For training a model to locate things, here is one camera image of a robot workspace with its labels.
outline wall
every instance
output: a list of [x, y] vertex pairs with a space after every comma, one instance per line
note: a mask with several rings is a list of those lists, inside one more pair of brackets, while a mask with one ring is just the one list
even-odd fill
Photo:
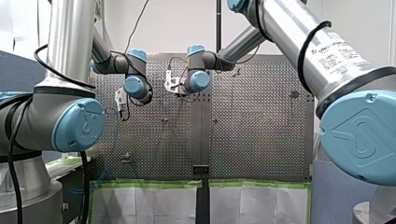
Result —
[[[106, 28], [116, 50], [125, 50], [128, 36], [145, 2], [105, 0]], [[222, 3], [222, 45], [225, 47], [248, 26], [248, 21], [231, 12], [227, 0]], [[321, 15], [321, 0], [311, 0], [308, 6], [316, 15]], [[191, 44], [203, 44], [207, 49], [215, 50], [216, 1], [150, 0], [131, 43], [131, 48], [147, 52], [184, 53]], [[281, 54], [272, 43], [264, 43], [259, 53]]]

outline perforated metal panel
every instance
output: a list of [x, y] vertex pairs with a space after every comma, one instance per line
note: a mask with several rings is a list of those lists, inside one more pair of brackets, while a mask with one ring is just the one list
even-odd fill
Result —
[[306, 180], [313, 104], [281, 56], [214, 74], [210, 177]]
[[[131, 117], [120, 123], [120, 134], [113, 149], [117, 117], [107, 115], [104, 134], [98, 143], [97, 174], [111, 170], [115, 177], [146, 179], [191, 179], [191, 105], [163, 87], [170, 55], [149, 57], [147, 77], [154, 90], [149, 105], [130, 105]], [[184, 63], [174, 62], [174, 76]], [[116, 108], [114, 92], [124, 76], [97, 76], [97, 99], [105, 107]], [[121, 163], [129, 153], [131, 163]]]
[[[212, 73], [211, 89], [188, 104], [164, 90], [172, 56], [149, 57], [153, 101], [130, 105], [131, 117], [120, 123], [114, 149], [118, 123], [116, 116], [107, 115], [97, 145], [97, 174], [109, 169], [114, 177], [192, 179], [193, 165], [209, 164], [210, 178], [306, 180], [312, 162], [314, 98], [284, 57], [257, 55], [232, 72]], [[175, 61], [173, 76], [184, 68]], [[240, 75], [233, 76], [238, 68]], [[97, 98], [105, 107], [116, 108], [114, 92], [123, 80], [96, 78]], [[127, 153], [131, 163], [121, 163]]]

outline black ring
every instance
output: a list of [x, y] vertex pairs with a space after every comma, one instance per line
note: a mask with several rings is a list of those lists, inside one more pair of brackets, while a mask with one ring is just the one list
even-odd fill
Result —
[[[13, 161], [24, 161], [39, 157], [42, 155], [41, 151], [29, 151], [27, 153], [17, 154], [12, 156]], [[0, 163], [8, 162], [8, 156], [0, 156]]]
[[300, 50], [300, 55], [298, 56], [298, 62], [297, 62], [297, 73], [298, 73], [298, 78], [300, 79], [301, 84], [304, 86], [305, 90], [308, 91], [309, 93], [312, 94], [312, 91], [309, 89], [308, 85], [305, 82], [304, 78], [304, 59], [305, 59], [305, 54], [306, 50], [309, 47], [309, 44], [311, 43], [312, 39], [314, 38], [315, 34], [323, 29], [324, 27], [332, 27], [332, 22], [331, 21], [323, 21], [321, 22], [317, 28], [313, 29], [309, 35], [306, 37], [305, 42], [303, 43], [303, 46], [301, 47]]
[[63, 87], [45, 87], [45, 86], [35, 87], [34, 92], [95, 98], [95, 93], [93, 92], [83, 91], [79, 89], [72, 89], [72, 88], [63, 88]]
[[[6, 131], [6, 137], [9, 141], [9, 139], [11, 138], [12, 135], [12, 119], [14, 118], [15, 113], [17, 112], [18, 107], [20, 107], [21, 104], [25, 103], [26, 100], [24, 100], [23, 98], [16, 102], [7, 112], [6, 115], [6, 120], [5, 120], [5, 131]], [[15, 146], [23, 149], [23, 150], [29, 150], [28, 148], [25, 148], [23, 146], [21, 146], [17, 140], [15, 140]]]
[[367, 73], [366, 75], [356, 77], [355, 79], [349, 81], [346, 85], [333, 92], [331, 95], [326, 97], [326, 99], [317, 107], [317, 116], [319, 119], [322, 118], [324, 112], [329, 108], [329, 106], [339, 98], [355, 91], [356, 89], [374, 81], [381, 77], [388, 77], [396, 74], [395, 67], [383, 67], [376, 69]]
[[256, 1], [255, 2], [255, 4], [256, 4], [256, 8], [255, 8], [256, 22], [257, 22], [259, 31], [262, 34], [262, 36], [264, 36], [265, 39], [267, 39], [269, 42], [274, 43], [273, 39], [267, 33], [265, 33], [264, 29], [262, 28], [262, 21], [260, 20], [260, 13], [259, 13], [259, 1], [260, 0], [255, 0], [255, 1]]

